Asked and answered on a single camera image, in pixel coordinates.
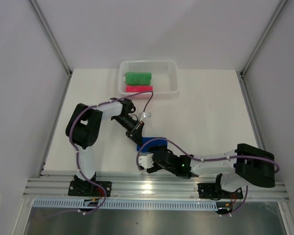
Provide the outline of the blue towel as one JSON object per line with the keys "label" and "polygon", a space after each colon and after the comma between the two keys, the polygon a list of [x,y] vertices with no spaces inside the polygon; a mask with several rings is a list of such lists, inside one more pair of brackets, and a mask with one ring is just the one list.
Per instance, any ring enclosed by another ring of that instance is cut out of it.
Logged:
{"label": "blue towel", "polygon": [[[142,144],[145,144],[146,142],[148,142],[151,139],[154,139],[156,137],[142,137]],[[149,142],[143,149],[142,149],[142,153],[148,153],[148,152],[155,152],[159,149],[167,149],[168,147],[168,142],[166,140],[155,140],[152,142]],[[140,150],[141,146],[140,145],[136,145],[136,150],[137,152]]]}

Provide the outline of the pink towel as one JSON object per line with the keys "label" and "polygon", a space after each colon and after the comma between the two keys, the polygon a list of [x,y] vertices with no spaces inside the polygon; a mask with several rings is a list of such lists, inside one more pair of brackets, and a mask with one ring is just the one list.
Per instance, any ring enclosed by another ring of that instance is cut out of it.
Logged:
{"label": "pink towel", "polygon": [[141,85],[141,86],[127,85],[125,91],[127,93],[152,92],[153,87],[152,86],[146,86],[146,85]]}

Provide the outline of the green towel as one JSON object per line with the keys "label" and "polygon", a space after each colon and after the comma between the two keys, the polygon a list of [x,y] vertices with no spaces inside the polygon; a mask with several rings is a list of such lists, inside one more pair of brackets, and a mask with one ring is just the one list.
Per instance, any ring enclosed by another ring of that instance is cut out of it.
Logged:
{"label": "green towel", "polygon": [[149,86],[151,78],[152,74],[150,72],[127,72],[125,74],[125,83],[132,86]]}

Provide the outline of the white plastic basket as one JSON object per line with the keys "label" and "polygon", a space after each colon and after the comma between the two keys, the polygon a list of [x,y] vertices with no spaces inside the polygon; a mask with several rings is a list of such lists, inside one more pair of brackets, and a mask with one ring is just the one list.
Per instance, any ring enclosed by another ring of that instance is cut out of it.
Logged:
{"label": "white plastic basket", "polygon": [[177,63],[170,59],[128,60],[120,64],[117,80],[122,95],[152,90],[154,98],[179,94]]}

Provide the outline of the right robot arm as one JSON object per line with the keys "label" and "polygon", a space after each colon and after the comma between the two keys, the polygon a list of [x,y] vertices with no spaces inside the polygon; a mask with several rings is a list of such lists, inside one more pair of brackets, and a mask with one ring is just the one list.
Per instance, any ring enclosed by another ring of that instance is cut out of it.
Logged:
{"label": "right robot arm", "polygon": [[273,188],[279,169],[273,154],[245,143],[232,151],[206,156],[177,156],[168,149],[160,149],[140,156],[138,162],[147,173],[165,170],[182,179],[215,175],[214,192],[221,198],[250,185]]}

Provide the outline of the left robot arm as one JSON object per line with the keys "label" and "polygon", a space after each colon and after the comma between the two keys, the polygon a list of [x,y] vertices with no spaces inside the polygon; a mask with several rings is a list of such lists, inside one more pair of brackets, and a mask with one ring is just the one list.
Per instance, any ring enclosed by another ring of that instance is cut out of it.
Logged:
{"label": "left robot arm", "polygon": [[103,189],[108,190],[107,183],[99,187],[96,182],[95,158],[87,150],[97,141],[102,121],[115,120],[126,129],[128,138],[139,146],[143,145],[144,122],[131,117],[135,111],[136,107],[128,98],[112,98],[94,106],[77,104],[65,131],[75,148],[77,165],[77,173],[70,182],[69,196],[99,196]]}

